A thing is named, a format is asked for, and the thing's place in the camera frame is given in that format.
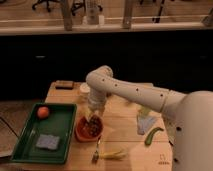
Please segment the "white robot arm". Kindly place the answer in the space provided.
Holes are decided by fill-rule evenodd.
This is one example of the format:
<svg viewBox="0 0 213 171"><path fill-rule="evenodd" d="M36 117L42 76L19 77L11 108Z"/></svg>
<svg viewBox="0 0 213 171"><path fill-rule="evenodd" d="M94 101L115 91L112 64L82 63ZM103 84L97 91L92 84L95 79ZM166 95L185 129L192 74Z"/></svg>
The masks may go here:
<svg viewBox="0 0 213 171"><path fill-rule="evenodd" d="M175 122L172 171L213 171L213 91L181 93L121 81L107 65L89 72L86 83L91 111L103 109L112 93Z"/></svg>

